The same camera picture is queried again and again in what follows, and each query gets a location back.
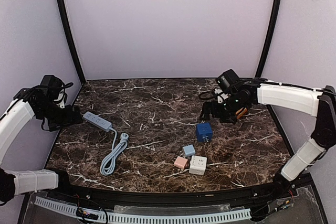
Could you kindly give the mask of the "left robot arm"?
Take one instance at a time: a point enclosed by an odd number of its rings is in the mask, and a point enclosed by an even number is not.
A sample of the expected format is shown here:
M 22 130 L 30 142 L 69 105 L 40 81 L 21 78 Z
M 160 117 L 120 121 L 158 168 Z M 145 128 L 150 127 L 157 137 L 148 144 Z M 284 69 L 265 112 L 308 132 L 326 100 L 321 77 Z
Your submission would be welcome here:
M 79 109 L 65 104 L 70 85 L 23 88 L 1 115 L 1 205 L 41 190 L 53 190 L 63 201 L 74 197 L 65 172 L 40 164 L 47 132 L 81 121 Z

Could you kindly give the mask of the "dark blue cube socket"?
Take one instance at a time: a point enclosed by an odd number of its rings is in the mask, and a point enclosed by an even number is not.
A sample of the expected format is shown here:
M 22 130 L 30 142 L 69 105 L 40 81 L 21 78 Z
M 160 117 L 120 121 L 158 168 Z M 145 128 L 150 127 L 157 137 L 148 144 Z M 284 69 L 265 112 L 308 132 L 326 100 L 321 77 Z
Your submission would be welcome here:
M 196 126 L 196 138 L 200 143 L 208 143 L 212 140 L 213 130 L 209 123 L 200 123 Z

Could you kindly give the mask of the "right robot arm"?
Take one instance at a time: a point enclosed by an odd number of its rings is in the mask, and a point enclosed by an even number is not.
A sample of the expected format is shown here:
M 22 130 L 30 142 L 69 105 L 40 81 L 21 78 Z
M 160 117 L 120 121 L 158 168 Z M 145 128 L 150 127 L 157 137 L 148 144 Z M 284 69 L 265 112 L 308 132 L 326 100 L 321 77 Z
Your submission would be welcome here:
M 275 175 L 277 180 L 268 188 L 273 200 L 288 191 L 287 182 L 310 170 L 317 181 L 325 175 L 335 178 L 335 168 L 322 167 L 335 158 L 335 91 L 331 87 L 308 88 L 295 84 L 275 82 L 263 78 L 217 79 L 215 86 L 198 88 L 198 98 L 204 102 L 200 119 L 217 118 L 223 123 L 235 124 L 246 116 L 253 106 L 269 106 L 275 110 L 295 149 L 292 157 Z

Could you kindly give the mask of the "orange power strip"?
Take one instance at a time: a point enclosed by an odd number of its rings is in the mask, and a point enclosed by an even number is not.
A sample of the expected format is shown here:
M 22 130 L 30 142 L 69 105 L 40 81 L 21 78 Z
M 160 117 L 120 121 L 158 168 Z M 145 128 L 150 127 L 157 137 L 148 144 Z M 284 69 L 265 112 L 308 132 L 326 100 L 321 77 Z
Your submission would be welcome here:
M 243 107 L 241 109 L 239 109 L 238 111 L 236 111 L 235 115 L 236 115 L 236 119 L 240 119 L 244 114 L 246 114 L 248 112 L 248 109 L 246 107 Z

